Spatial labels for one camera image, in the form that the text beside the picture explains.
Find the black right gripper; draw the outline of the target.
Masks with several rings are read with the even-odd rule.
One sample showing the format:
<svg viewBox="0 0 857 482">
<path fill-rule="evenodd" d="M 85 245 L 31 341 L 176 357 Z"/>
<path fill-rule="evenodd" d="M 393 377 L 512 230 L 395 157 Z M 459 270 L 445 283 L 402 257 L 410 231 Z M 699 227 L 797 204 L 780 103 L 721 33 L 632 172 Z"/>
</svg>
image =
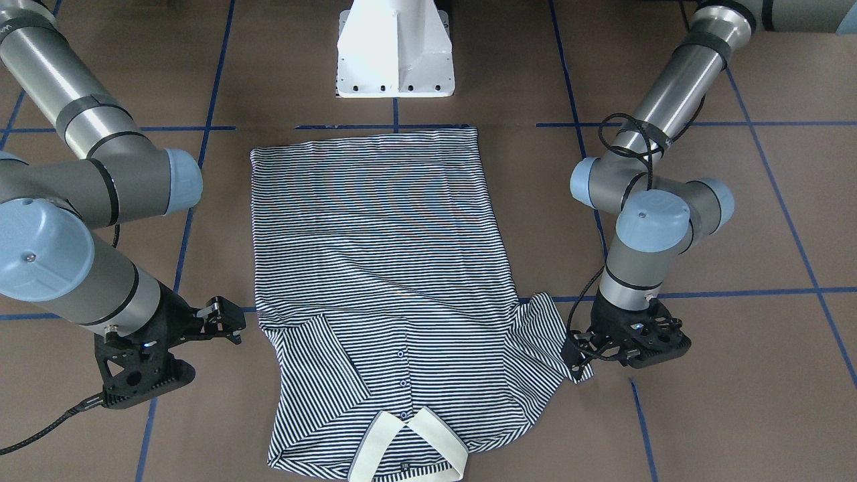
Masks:
<svg viewBox="0 0 857 482">
<path fill-rule="evenodd" d="M 103 379 L 101 399 L 105 408 L 131 408 L 189 384 L 196 372 L 187 362 L 176 359 L 169 349 L 186 341 L 227 339 L 242 344 L 247 321 L 242 308 L 216 296 L 196 309 L 165 286 L 153 318 L 137 332 L 95 335 L 94 354 Z"/>
</svg>

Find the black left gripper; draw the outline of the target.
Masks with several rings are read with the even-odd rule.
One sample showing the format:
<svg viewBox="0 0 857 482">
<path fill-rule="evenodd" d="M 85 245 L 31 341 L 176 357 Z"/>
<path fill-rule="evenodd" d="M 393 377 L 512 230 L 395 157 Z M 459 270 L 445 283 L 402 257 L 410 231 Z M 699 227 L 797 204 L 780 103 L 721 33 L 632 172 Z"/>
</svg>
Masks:
<svg viewBox="0 0 857 482">
<path fill-rule="evenodd" d="M 641 369 L 682 357 L 692 346 L 682 326 L 658 298 L 649 300 L 642 311 L 630 311 L 597 293 L 591 326 L 584 333 L 570 330 L 560 354 L 570 379 L 580 384 L 590 379 L 593 361 Z"/>
</svg>

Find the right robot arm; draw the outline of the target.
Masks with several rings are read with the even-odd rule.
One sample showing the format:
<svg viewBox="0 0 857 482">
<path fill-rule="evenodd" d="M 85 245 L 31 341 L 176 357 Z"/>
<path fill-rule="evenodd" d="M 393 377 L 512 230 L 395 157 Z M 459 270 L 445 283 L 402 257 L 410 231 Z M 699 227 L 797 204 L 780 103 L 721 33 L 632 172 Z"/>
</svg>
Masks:
<svg viewBox="0 0 857 482">
<path fill-rule="evenodd" d="M 189 306 L 95 230 L 198 204 L 197 161 L 153 144 L 42 3 L 2 2 L 2 63 L 76 155 L 31 165 L 2 153 L 2 294 L 94 335 L 103 386 L 73 414 L 130 408 L 184 387 L 195 369 L 171 348 L 240 343 L 244 311 L 221 297 Z"/>
</svg>

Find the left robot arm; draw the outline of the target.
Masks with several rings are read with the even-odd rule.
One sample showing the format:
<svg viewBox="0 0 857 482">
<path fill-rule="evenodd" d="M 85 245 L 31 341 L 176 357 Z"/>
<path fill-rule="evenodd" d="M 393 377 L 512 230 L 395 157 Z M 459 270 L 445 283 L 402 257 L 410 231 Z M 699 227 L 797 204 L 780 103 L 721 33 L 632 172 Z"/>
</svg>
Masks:
<svg viewBox="0 0 857 482">
<path fill-rule="evenodd" d="M 597 125 L 603 154 L 570 175 L 576 201 L 617 217 L 612 244 L 589 281 L 597 287 L 591 325 L 566 327 L 562 356 L 575 382 L 595 360 L 645 368 L 685 354 L 682 320 L 660 299 L 677 256 L 726 226 L 736 201 L 725 183 L 680 182 L 657 172 L 670 147 L 695 125 L 711 86 L 734 80 L 735 54 L 759 31 L 855 34 L 854 1 L 698 1 L 682 12 L 686 34 L 639 106 Z"/>
</svg>

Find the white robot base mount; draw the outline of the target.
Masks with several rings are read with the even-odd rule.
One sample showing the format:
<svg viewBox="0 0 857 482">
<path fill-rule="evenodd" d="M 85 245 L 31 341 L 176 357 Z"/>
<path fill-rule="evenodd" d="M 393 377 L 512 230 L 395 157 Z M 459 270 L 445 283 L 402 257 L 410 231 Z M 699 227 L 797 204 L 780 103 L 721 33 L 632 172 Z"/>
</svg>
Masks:
<svg viewBox="0 0 857 482">
<path fill-rule="evenodd" d="M 449 1 L 355 1 L 339 14 L 341 98 L 446 98 L 456 89 Z"/>
</svg>

